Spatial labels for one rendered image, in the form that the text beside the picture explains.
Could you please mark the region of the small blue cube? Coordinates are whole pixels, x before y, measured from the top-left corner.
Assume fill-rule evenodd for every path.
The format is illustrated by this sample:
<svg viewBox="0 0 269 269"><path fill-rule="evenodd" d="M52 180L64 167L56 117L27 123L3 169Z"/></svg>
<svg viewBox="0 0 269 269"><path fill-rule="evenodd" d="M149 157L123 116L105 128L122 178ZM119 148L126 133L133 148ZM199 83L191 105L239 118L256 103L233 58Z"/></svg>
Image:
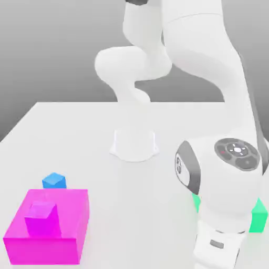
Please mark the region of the small blue cube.
<svg viewBox="0 0 269 269"><path fill-rule="evenodd" d="M42 179L44 189L66 189L66 178L58 173L51 173Z"/></svg>

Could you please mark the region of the small purple cube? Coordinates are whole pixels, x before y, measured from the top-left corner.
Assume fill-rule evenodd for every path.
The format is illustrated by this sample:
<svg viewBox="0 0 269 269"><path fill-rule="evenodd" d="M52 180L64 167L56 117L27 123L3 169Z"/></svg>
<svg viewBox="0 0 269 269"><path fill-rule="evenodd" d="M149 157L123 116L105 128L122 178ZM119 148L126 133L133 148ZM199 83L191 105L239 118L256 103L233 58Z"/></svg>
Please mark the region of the small purple cube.
<svg viewBox="0 0 269 269"><path fill-rule="evenodd" d="M57 204L49 201L34 201L24 216L30 236L61 236Z"/></svg>

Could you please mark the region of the large magenta box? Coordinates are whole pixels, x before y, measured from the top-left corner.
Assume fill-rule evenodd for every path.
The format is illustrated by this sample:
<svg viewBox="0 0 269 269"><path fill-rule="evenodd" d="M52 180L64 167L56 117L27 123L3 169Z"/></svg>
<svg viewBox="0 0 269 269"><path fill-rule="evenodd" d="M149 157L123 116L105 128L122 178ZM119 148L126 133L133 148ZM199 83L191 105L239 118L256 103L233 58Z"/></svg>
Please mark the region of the large magenta box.
<svg viewBox="0 0 269 269"><path fill-rule="evenodd" d="M34 201L57 204L61 236L30 236L24 216ZM3 241L13 265L76 265L89 221L86 189L30 189L9 225Z"/></svg>

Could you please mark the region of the large green box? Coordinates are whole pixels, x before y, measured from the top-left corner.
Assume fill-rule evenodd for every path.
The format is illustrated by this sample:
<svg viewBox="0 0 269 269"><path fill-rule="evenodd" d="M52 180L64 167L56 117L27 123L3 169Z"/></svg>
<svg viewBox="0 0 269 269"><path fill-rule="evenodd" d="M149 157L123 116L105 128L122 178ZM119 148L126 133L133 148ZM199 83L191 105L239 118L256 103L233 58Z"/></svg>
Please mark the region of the large green box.
<svg viewBox="0 0 269 269"><path fill-rule="evenodd" d="M219 235L262 233L268 211L262 201L255 197L247 207L247 196L236 193L219 193L213 197L208 194L193 194L196 211L199 214L199 228Z"/></svg>

